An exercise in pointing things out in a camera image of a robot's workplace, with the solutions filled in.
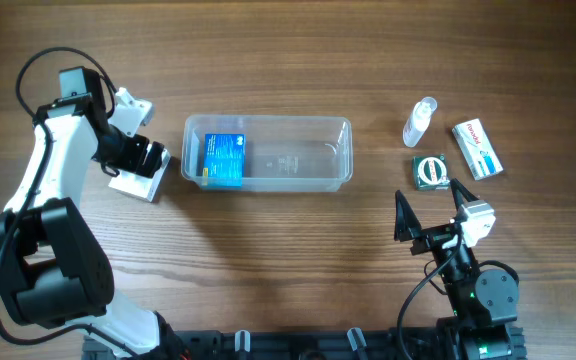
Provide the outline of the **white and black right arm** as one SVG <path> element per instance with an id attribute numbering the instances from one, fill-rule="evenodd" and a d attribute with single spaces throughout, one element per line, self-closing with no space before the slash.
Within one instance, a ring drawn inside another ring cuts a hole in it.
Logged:
<path id="1" fill-rule="evenodd" d="M 456 214 L 444 225 L 424 228 L 404 194 L 395 193 L 394 238 L 411 242 L 412 255 L 430 253 L 435 268 L 404 300 L 396 323 L 395 341 L 404 359 L 413 353 L 404 334 L 405 314 L 428 284 L 439 277 L 453 315 L 437 321 L 433 340 L 444 359 L 520 359 L 526 355 L 521 334 L 511 324 L 518 318 L 518 273 L 497 261 L 480 262 L 473 248 L 487 237 L 496 221 L 489 203 L 479 199 L 457 179 L 450 180 Z"/>

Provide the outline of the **white medicine carton box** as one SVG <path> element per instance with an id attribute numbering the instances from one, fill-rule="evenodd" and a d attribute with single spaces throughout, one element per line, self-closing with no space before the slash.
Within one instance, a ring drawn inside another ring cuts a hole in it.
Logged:
<path id="1" fill-rule="evenodd" d="M 164 149 L 161 155 L 161 167 L 154 173 L 152 178 L 121 171 L 117 177 L 110 180 L 109 187 L 137 199 L 152 202 L 170 159 L 169 151 Z"/>

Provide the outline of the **green round-logo carton box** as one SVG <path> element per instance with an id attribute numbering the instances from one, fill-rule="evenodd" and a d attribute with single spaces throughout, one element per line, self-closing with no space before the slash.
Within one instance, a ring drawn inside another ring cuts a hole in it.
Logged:
<path id="1" fill-rule="evenodd" d="M 447 190 L 450 178 L 443 154 L 415 156 L 412 159 L 415 187 L 418 191 Z"/>

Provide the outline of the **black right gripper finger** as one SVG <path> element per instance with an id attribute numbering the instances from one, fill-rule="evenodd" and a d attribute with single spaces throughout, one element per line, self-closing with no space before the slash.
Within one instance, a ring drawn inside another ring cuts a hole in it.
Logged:
<path id="1" fill-rule="evenodd" d="M 479 200 L 479 198 L 470 192 L 457 178 L 450 180 L 450 189 L 457 209 L 467 202 Z"/>
<path id="2" fill-rule="evenodd" d="M 419 238 L 422 233 L 421 224 L 401 190 L 395 193 L 395 207 L 394 239 L 410 241 Z"/>

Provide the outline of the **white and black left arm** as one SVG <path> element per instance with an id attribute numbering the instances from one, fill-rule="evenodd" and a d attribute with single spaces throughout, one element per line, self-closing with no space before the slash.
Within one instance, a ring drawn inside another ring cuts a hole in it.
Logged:
<path id="1" fill-rule="evenodd" d="M 108 257 L 79 210 L 88 165 L 156 185 L 163 145 L 138 134 L 149 102 L 115 87 L 101 69 L 59 74 L 61 95 L 31 114 L 35 146 L 22 182 L 0 213 L 0 336 L 37 325 L 46 340 L 80 331 L 115 356 L 170 359 L 181 343 L 163 317 L 117 291 Z"/>

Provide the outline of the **blue printed carton box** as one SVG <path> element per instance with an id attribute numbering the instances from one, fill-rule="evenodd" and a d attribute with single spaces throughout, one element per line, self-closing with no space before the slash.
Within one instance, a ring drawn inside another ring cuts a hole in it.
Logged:
<path id="1" fill-rule="evenodd" d="M 244 134 L 205 135 L 202 185 L 209 188 L 242 186 L 246 137 Z"/>

